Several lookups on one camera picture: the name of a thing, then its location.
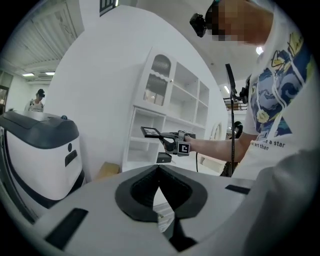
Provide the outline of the black box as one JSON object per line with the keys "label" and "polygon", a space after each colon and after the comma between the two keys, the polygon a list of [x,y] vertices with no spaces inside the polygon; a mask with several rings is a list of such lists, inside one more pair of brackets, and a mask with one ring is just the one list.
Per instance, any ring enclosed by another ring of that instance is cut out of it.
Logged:
{"label": "black box", "polygon": [[172,161],[172,156],[166,152],[159,152],[156,162],[158,164],[170,163]]}

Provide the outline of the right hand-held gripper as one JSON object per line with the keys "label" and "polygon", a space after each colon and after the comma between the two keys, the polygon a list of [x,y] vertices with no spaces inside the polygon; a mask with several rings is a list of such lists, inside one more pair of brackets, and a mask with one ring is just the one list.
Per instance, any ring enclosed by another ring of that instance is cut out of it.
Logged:
{"label": "right hand-held gripper", "polygon": [[167,153],[172,152],[173,155],[178,157],[187,157],[190,154],[191,144],[186,141],[185,137],[190,137],[196,139],[196,134],[193,132],[179,130],[178,132],[163,132],[159,135],[161,138],[161,143]]}

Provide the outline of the white black service robot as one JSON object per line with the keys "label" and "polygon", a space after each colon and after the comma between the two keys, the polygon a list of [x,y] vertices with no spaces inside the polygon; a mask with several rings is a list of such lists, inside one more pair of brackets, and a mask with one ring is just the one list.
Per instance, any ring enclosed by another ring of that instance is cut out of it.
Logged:
{"label": "white black service robot", "polygon": [[36,215],[85,183],[78,127],[65,115],[7,111],[0,115],[0,129],[13,185]]}
{"label": "white black service robot", "polygon": [[0,183],[4,190],[8,193],[8,197],[13,201],[19,212],[31,223],[34,224],[35,218],[32,216],[28,208],[22,201],[17,192],[13,180],[10,176],[10,168],[6,158],[5,138],[4,133],[0,131]]}

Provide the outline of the dark metal rack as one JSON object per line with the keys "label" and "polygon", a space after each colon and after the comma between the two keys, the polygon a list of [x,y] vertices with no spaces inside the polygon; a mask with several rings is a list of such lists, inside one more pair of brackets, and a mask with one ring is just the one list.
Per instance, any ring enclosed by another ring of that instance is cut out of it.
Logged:
{"label": "dark metal rack", "polygon": [[[232,102],[230,98],[223,98],[224,104],[228,111],[232,110]],[[241,100],[234,99],[233,100],[233,110],[234,111],[246,111],[248,107],[247,103],[243,103]]]}

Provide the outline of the black object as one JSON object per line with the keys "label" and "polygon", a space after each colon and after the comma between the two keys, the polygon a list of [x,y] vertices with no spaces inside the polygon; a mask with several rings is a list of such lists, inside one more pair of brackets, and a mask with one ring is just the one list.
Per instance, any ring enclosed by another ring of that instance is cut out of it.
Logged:
{"label": "black object", "polygon": [[140,129],[144,138],[160,139],[163,137],[156,128],[141,126]]}

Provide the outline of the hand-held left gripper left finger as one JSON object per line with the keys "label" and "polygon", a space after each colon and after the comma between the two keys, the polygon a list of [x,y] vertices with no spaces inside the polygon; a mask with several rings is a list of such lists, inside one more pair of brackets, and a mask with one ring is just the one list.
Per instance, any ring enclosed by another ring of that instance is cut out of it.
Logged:
{"label": "hand-held left gripper left finger", "polygon": [[45,239],[73,209],[83,209],[88,213],[64,252],[73,256],[175,255],[175,248],[160,232],[157,222],[135,221],[116,203],[119,184],[145,170],[140,167],[87,183],[51,207],[32,231]]}

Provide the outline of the arched glass cabinet door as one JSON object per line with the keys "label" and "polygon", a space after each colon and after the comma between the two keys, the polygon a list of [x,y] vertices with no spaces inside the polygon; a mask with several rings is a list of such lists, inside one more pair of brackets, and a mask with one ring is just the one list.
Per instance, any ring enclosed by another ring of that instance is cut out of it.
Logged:
{"label": "arched glass cabinet door", "polygon": [[163,107],[169,84],[173,82],[176,59],[168,53],[152,47],[144,67],[142,79],[143,100]]}

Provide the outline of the black clamp mount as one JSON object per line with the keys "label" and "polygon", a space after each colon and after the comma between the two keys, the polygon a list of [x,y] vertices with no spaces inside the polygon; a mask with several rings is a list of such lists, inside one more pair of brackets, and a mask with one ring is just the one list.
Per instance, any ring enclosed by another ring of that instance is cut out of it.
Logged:
{"label": "black clamp mount", "polygon": [[243,104],[247,104],[249,100],[249,88],[250,88],[250,79],[251,74],[247,77],[245,81],[245,87],[242,87],[239,96],[236,97],[238,101],[242,101]]}

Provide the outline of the black pole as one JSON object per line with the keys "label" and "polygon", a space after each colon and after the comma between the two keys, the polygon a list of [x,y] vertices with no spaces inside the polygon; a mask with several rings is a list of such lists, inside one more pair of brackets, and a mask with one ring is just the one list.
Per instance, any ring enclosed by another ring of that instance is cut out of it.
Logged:
{"label": "black pole", "polygon": [[235,120],[234,120],[234,99],[237,96],[236,83],[232,72],[231,65],[227,63],[225,65],[228,83],[230,85],[230,106],[231,106],[231,161],[229,176],[231,177],[235,170]]}

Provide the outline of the person's printed white T-shirt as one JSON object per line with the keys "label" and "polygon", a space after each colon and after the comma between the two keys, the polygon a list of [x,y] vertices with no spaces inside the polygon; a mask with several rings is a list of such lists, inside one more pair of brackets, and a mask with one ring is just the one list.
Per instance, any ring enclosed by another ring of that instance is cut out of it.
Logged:
{"label": "person's printed white T-shirt", "polygon": [[274,21],[249,80],[233,173],[253,185],[217,233],[216,256],[307,256],[320,237],[320,76],[299,29]]}

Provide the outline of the person's right forearm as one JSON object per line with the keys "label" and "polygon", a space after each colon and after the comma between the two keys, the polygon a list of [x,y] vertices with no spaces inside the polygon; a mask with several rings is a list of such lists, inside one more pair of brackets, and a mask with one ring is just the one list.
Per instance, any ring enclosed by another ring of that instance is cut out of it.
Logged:
{"label": "person's right forearm", "polygon": [[[245,156],[251,141],[257,138],[256,135],[242,133],[234,140],[234,162],[240,162]],[[232,140],[204,140],[194,139],[189,136],[185,140],[190,143],[190,150],[199,154],[215,158],[225,162],[232,161]]]}

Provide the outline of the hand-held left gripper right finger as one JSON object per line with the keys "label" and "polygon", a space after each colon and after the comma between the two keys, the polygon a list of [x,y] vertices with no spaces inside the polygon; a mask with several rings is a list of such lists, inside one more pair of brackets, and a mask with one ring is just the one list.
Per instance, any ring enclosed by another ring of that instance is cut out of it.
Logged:
{"label": "hand-held left gripper right finger", "polygon": [[158,240],[158,256],[248,256],[249,227],[237,209],[250,180],[158,166],[158,184],[173,211],[169,234]]}

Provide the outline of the white shelf cabinet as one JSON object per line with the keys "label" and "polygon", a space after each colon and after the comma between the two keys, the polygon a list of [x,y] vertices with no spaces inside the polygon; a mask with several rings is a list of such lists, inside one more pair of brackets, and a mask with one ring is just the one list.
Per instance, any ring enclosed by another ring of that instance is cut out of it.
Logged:
{"label": "white shelf cabinet", "polygon": [[145,65],[133,97],[128,139],[122,158],[123,172],[156,164],[158,153],[165,152],[158,139],[144,137],[141,127],[156,128],[160,133],[184,130],[195,133],[200,139],[204,138],[206,131],[209,88],[176,60],[164,106],[149,103],[143,100]]}

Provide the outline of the large cardboard box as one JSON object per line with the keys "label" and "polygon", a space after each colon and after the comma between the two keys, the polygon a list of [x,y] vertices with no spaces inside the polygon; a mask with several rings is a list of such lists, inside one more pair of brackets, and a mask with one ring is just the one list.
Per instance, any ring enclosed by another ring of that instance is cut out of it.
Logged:
{"label": "large cardboard box", "polygon": [[112,177],[119,174],[120,172],[121,168],[118,164],[104,162],[94,180],[97,181],[104,178]]}

